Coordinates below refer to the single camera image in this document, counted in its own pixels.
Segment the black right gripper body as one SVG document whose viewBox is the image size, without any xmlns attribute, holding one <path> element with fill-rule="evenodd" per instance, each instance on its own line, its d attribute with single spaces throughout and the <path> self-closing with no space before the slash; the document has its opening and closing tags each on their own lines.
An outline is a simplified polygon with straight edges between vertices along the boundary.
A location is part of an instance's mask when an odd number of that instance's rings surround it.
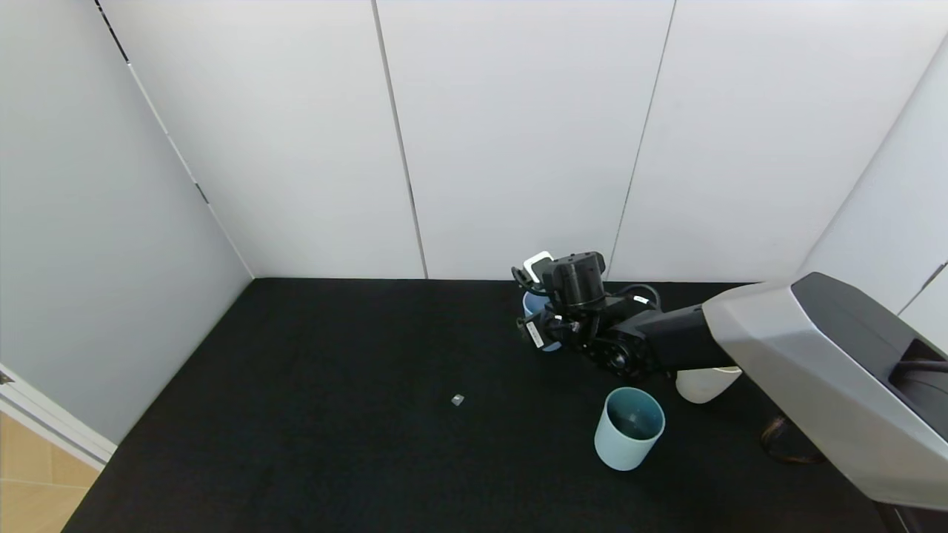
<svg viewBox="0 0 948 533">
<path fill-rule="evenodd" d="M 548 308 L 531 312 L 526 310 L 522 318 L 522 334 L 526 341 L 541 351 L 552 352 L 560 349 L 563 343 L 559 340 L 559 330 L 564 327 L 562 314 L 555 313 Z"/>
</svg>

